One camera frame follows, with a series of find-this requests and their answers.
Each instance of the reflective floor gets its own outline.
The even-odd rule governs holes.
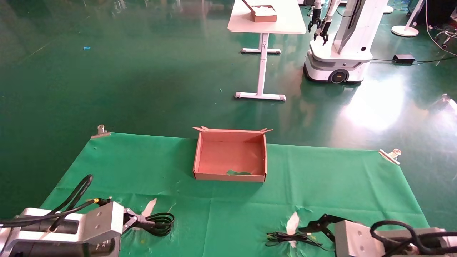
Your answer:
[[[188,138],[203,125],[272,128],[272,144],[399,148],[430,225],[457,230],[456,59],[372,63],[360,87],[343,89],[303,77],[311,34],[270,35],[282,54],[268,57],[265,92],[287,101],[234,99],[236,91],[256,90],[259,57],[239,51],[259,38],[227,30],[231,6],[0,0],[0,216],[38,207],[101,123],[120,133]],[[302,13],[308,23],[308,10]],[[444,56],[423,29],[415,38],[390,32],[406,20],[402,11],[384,16],[374,58]]]

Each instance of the black cable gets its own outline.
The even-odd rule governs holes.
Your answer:
[[[71,193],[71,195],[62,203],[67,203],[69,201],[69,199],[73,198],[73,200],[71,201],[70,205],[67,207],[66,211],[68,210],[71,210],[75,207],[75,205],[79,202],[79,200],[81,199],[81,197],[83,196],[83,194],[86,192],[87,188],[89,188],[90,184],[92,183],[92,178],[93,176],[91,174],[87,175],[86,177],[84,177],[81,182],[75,187],[75,189],[73,190],[73,192]],[[55,208],[54,210],[52,210],[49,214],[51,213],[56,213],[57,211],[60,211],[60,209],[62,208],[62,204]],[[56,228],[59,226],[60,223],[62,223],[62,221],[65,219],[66,215],[65,216],[60,216],[50,227],[49,227],[49,231],[55,231]]]
[[[356,14],[359,12],[360,6],[361,6],[361,4],[359,4],[359,5],[357,6],[357,7],[358,7],[357,10],[356,10],[351,16],[344,16],[344,15],[340,14],[340,12],[338,11],[338,9],[336,9],[335,11],[336,11],[341,17],[344,17],[344,18],[351,18],[351,17],[353,17],[354,15],[356,15]]]
[[[267,235],[268,242],[265,243],[265,246],[277,246],[280,243],[283,243],[286,241],[299,241],[299,242],[303,242],[303,243],[306,243],[306,244],[309,244],[312,246],[317,246],[325,251],[329,251],[329,252],[333,251],[333,250],[324,248],[321,243],[318,243],[318,242],[312,240],[304,233],[298,232],[293,235],[289,235],[289,234],[282,233],[282,232],[272,232],[272,233],[267,233],[266,235]]]
[[[1,227],[4,227],[4,228],[24,227],[24,226],[28,226],[28,225],[32,225],[32,224],[38,223],[38,222],[40,222],[42,220],[49,220],[49,219],[58,218],[53,223],[53,225],[50,227],[50,229],[53,228],[52,231],[54,231],[55,228],[57,228],[57,226],[62,222],[62,220],[68,214],[75,213],[75,212],[77,212],[79,210],[82,210],[85,207],[87,207],[87,206],[89,206],[89,205],[91,205],[93,203],[97,203],[97,202],[100,201],[100,199],[93,199],[93,200],[90,200],[90,201],[87,201],[87,202],[83,203],[82,205],[80,205],[80,206],[78,206],[76,208],[74,207],[77,204],[77,202],[81,199],[82,195],[87,190],[87,188],[90,186],[91,182],[92,182],[92,175],[87,175],[85,178],[83,178],[81,180],[81,182],[79,182],[79,184],[76,186],[76,188],[70,194],[70,196],[68,196],[68,198],[63,203],[61,203],[58,207],[54,208],[48,214],[46,214],[44,216],[30,216],[30,217],[19,217],[19,218],[12,219],[12,220],[0,220],[0,228]],[[68,208],[65,211],[56,214],[56,212],[60,211],[68,203],[70,203],[70,205],[68,206]]]
[[[384,225],[397,225],[406,228],[411,234],[411,238],[404,241],[396,241],[382,237],[376,233],[376,229]],[[456,253],[457,246],[440,247],[440,248],[427,248],[422,244],[421,239],[439,238],[443,236],[457,236],[457,232],[436,232],[417,235],[414,228],[410,225],[396,220],[383,220],[376,222],[370,228],[370,234],[373,238],[381,241],[384,246],[392,246],[392,249],[384,254],[382,257],[391,257],[394,254],[399,254],[402,250],[406,249],[410,244],[413,244],[423,255],[443,255],[448,253]]]
[[[57,214],[47,214],[45,216],[29,216],[29,217],[21,217],[17,219],[12,219],[12,220],[0,220],[0,224],[2,224],[2,228],[15,228],[15,227],[21,227],[25,225],[32,225],[34,223],[40,222],[42,220],[49,220],[49,219],[55,219],[61,216],[67,216],[68,214],[75,213],[77,211],[80,211],[87,206],[95,203],[95,200],[89,200],[80,206],[68,210],[68,211],[63,211]]]
[[[449,59],[454,59],[454,58],[457,58],[457,56],[450,56],[450,57],[446,57],[446,58],[441,58],[441,59],[436,59],[436,60],[431,60],[431,61],[414,61],[414,62],[418,62],[418,63],[433,63],[433,62],[437,62],[437,61],[444,61],[444,60],[449,60]],[[387,61],[387,62],[394,62],[395,60],[386,60],[386,59],[375,59],[375,58],[372,58],[372,60],[376,60],[376,61]]]
[[[166,236],[170,233],[173,223],[175,222],[175,216],[168,212],[162,212],[150,215],[146,217],[147,221],[155,222],[155,226],[150,229],[145,229],[147,232],[154,236]]]

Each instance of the green tablecloth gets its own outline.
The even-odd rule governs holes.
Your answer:
[[[333,256],[303,243],[264,246],[265,233],[285,232],[295,211],[300,226],[328,213],[366,225],[396,219],[428,227],[401,169],[376,151],[268,145],[265,183],[197,181],[196,144],[117,133],[92,139],[42,208],[60,204],[87,174],[94,180],[84,198],[112,196],[136,213],[154,198],[153,213],[171,208],[176,222],[170,235],[130,230],[122,236],[121,256]]]

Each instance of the metal clip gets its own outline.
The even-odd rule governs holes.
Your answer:
[[[384,150],[380,149],[378,151],[380,155],[382,155],[384,158],[386,158],[388,161],[391,163],[394,163],[396,165],[400,165],[400,163],[397,161],[397,157],[401,155],[400,149],[394,149],[390,153],[386,153]]]
[[[101,137],[106,137],[106,136],[111,135],[111,132],[105,130],[105,125],[103,125],[103,124],[98,125],[97,129],[98,129],[98,134],[90,136],[91,139],[101,138]]]

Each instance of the open cardboard box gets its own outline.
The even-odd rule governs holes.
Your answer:
[[[193,170],[195,179],[265,182],[265,133],[272,129],[194,129],[200,131]]]
[[[278,19],[278,15],[270,15],[270,16],[260,16],[257,14],[254,10],[253,7],[267,7],[267,8],[272,8],[275,12],[275,8],[272,5],[251,5],[249,4],[246,0],[243,0],[243,2],[248,6],[248,8],[251,10],[251,17],[254,20],[254,22],[276,22]]]

